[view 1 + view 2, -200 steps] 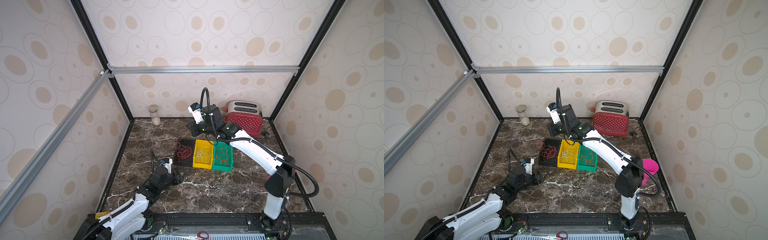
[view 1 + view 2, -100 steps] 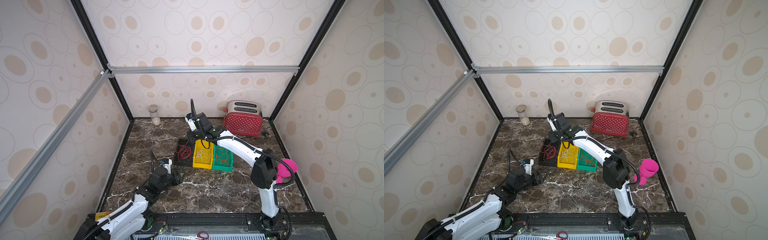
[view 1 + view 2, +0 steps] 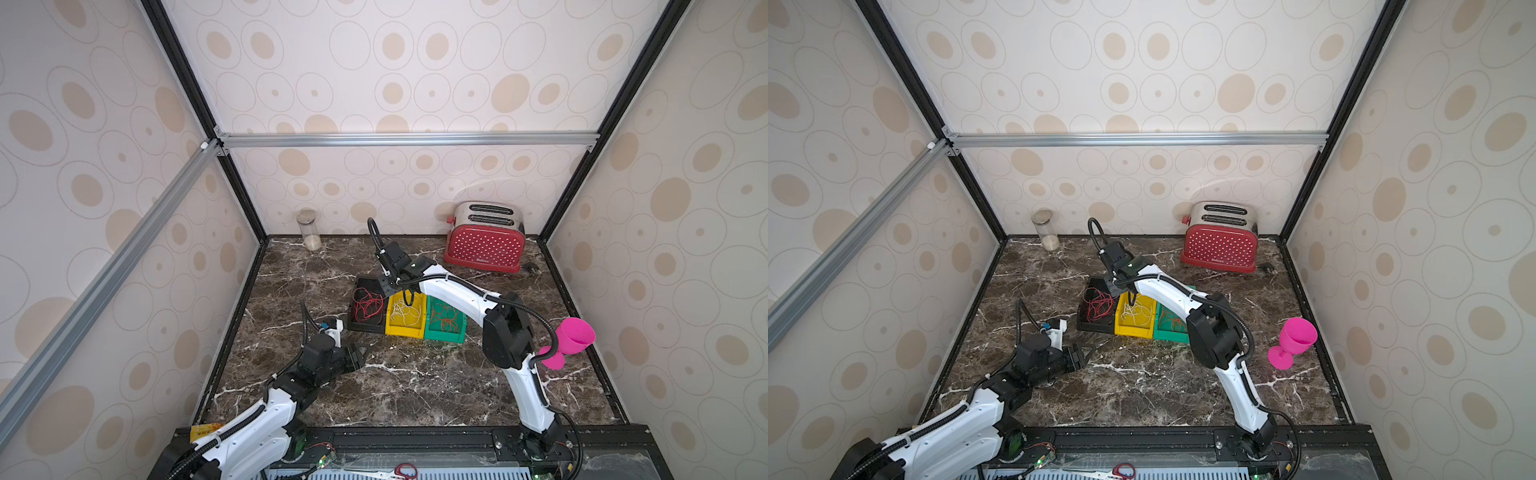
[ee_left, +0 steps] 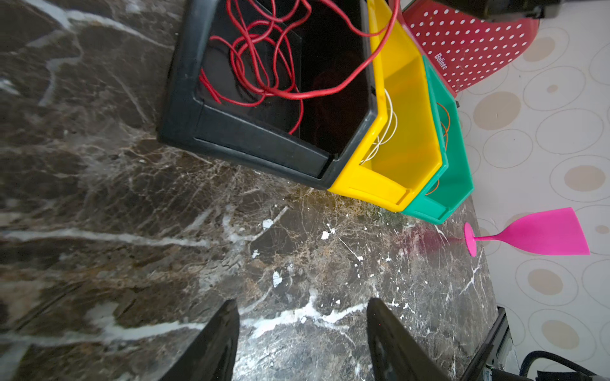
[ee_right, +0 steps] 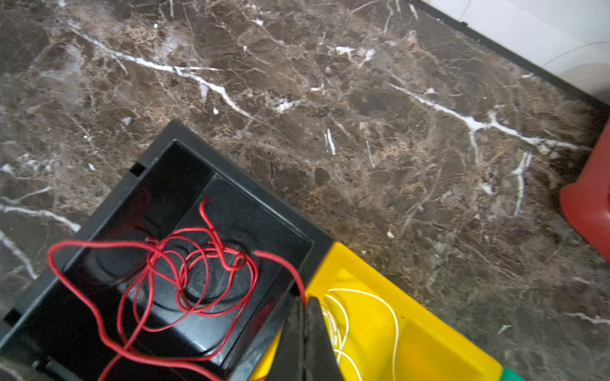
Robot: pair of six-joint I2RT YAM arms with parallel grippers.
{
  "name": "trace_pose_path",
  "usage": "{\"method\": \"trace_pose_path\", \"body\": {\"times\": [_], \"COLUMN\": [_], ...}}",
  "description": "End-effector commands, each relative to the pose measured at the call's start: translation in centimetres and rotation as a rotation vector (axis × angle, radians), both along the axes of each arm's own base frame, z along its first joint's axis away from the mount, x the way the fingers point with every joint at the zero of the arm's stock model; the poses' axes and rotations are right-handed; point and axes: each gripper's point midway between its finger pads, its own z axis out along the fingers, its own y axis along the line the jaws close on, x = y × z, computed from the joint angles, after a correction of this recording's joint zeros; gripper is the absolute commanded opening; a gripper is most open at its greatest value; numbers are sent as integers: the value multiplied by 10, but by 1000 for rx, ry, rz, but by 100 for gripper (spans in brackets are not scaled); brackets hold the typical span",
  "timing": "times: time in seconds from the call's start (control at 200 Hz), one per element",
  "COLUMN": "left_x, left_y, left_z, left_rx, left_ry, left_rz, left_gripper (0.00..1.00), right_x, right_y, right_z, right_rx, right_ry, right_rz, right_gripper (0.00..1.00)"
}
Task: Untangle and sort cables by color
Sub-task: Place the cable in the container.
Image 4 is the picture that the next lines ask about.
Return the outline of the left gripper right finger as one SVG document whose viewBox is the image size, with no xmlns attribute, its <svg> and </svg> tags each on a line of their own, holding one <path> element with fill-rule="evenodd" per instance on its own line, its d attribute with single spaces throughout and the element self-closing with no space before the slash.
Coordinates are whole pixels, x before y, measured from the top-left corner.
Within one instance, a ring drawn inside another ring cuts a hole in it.
<svg viewBox="0 0 610 381">
<path fill-rule="evenodd" d="M 379 298 L 367 305 L 367 335 L 375 380 L 448 380 Z"/>
</svg>

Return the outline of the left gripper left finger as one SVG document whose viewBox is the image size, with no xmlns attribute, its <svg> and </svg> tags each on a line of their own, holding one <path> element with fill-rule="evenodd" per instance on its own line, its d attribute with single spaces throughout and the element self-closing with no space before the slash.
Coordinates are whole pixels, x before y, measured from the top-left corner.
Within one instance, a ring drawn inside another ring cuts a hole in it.
<svg viewBox="0 0 610 381">
<path fill-rule="evenodd" d="M 239 332 L 238 305 L 230 299 L 160 380 L 232 380 Z"/>
</svg>

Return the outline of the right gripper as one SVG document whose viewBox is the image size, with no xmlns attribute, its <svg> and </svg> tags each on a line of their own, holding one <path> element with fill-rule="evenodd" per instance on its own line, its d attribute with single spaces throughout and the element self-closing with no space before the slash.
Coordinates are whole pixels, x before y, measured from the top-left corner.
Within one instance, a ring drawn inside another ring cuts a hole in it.
<svg viewBox="0 0 610 381">
<path fill-rule="evenodd" d="M 554 18 L 562 7 L 560 0 L 438 0 L 437 3 L 484 21 Z"/>
</svg>

